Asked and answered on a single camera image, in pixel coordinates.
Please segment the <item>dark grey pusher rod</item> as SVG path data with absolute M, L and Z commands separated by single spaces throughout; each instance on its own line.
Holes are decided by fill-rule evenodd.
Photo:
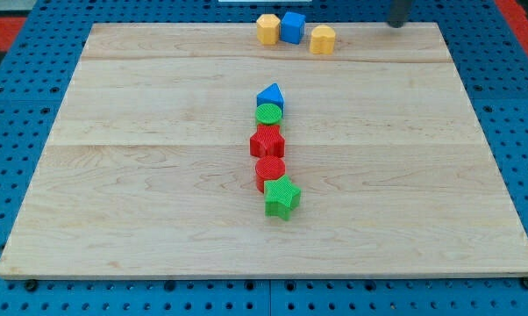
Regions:
M 393 0 L 387 17 L 387 24 L 392 28 L 401 28 L 408 21 L 413 0 Z

